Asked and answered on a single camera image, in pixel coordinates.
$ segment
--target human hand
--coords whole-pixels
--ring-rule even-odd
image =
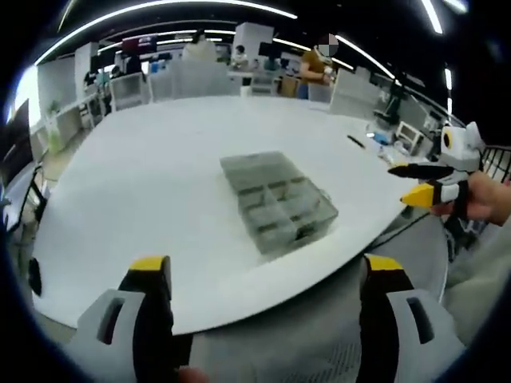
[[[454,203],[442,203],[431,208],[435,215],[450,215]],[[469,177],[469,200],[467,218],[485,220],[502,225],[511,213],[511,188],[492,180],[483,172],[475,172]]]

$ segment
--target white chair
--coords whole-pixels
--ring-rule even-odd
[[[160,72],[148,75],[148,83],[151,102],[172,98],[172,77],[169,70],[161,70]]]
[[[146,104],[145,83],[142,73],[129,74],[109,82],[112,111]]]
[[[332,87],[328,85],[309,83],[309,101],[324,102],[330,104],[332,99]]]
[[[222,63],[202,61],[171,61],[172,98],[233,95],[236,87]]]
[[[276,96],[278,73],[272,71],[254,72],[251,83],[252,96]]]

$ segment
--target computer monitor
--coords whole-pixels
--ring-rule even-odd
[[[268,42],[261,42],[259,45],[259,55],[265,57],[273,57],[279,58],[282,54],[282,51],[276,44],[271,44]]]
[[[172,54],[170,52],[160,53],[158,55],[158,60],[172,60]]]
[[[289,59],[288,58],[281,58],[280,59],[280,66],[282,69],[287,69],[287,67],[289,66]]]
[[[5,187],[34,161],[30,145],[29,100],[0,131],[0,161],[0,179]]]

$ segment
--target curved led light strip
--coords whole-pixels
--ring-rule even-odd
[[[273,14],[280,14],[286,18],[292,18],[296,19],[298,16],[295,14],[290,14],[288,12],[284,12],[283,10],[277,10],[276,8],[272,8],[270,6],[262,6],[260,4],[254,4],[253,2],[242,2],[240,0],[159,0],[156,2],[146,2],[144,4],[138,4],[136,6],[129,6],[127,8],[123,8],[122,10],[116,10],[115,12],[112,12],[110,14],[106,14],[105,16],[101,16],[100,18],[97,18],[96,20],[92,20],[91,22],[88,22],[87,24],[84,24],[80,28],[74,30],[70,34],[64,36],[62,39],[57,41],[54,45],[52,45],[48,50],[46,50],[36,61],[35,65],[39,65],[41,61],[43,61],[45,58],[47,58],[51,53],[53,53],[57,48],[64,45],[66,42],[71,40],[72,38],[75,38],[78,34],[81,34],[82,32],[85,32],[89,28],[92,28],[93,26],[96,26],[97,24],[100,24],[106,20],[109,20],[110,18],[115,18],[116,16],[119,16],[121,14],[127,14],[128,12],[133,12],[134,10],[143,10],[144,8],[149,8],[152,6],[165,6],[168,4],[185,4],[185,3],[200,3],[200,2],[206,2],[206,3],[215,3],[215,4],[228,4],[231,6],[247,6],[249,8],[254,8],[257,10],[266,10],[267,12],[272,12]]]
[[[392,80],[396,78],[395,75],[392,74],[391,71],[389,71],[383,64],[379,61],[377,61],[374,57],[372,57],[368,52],[365,50],[359,48],[355,44],[353,44],[351,41],[347,40],[346,38],[343,38],[339,35],[336,35],[335,38],[337,38],[340,42],[343,44],[348,45],[353,50],[357,51],[358,53],[362,54],[367,60],[375,64],[377,67],[379,67],[388,77],[390,77]]]
[[[469,11],[468,6],[461,0],[444,0],[444,2],[462,14],[466,14]]]
[[[433,26],[434,31],[437,34],[443,34],[442,26],[440,25],[440,20],[438,20],[437,13],[434,11],[431,0],[422,0],[422,4],[424,5],[424,8],[426,8],[428,18],[430,18],[430,22],[431,25]]]
[[[282,40],[282,39],[280,39],[280,38],[274,38],[274,39],[273,39],[273,41],[274,41],[274,42],[279,42],[280,44],[285,44],[285,45],[293,46],[293,47],[298,48],[298,49],[306,50],[307,52],[311,50],[311,48],[307,48],[307,47],[306,47],[306,46],[304,46],[304,45],[295,44],[294,42],[290,42],[290,41]],[[338,63],[338,64],[340,64],[340,65],[342,65],[342,66],[345,66],[345,67],[347,67],[347,68],[348,68],[348,69],[350,69],[350,70],[355,70],[355,68],[354,68],[353,66],[351,66],[351,65],[347,64],[347,63],[346,63],[346,62],[344,62],[344,61],[340,61],[340,60],[338,60],[337,58],[334,58],[334,57],[333,57],[333,58],[332,58],[332,61],[333,61],[333,62],[336,62],[336,63]]]

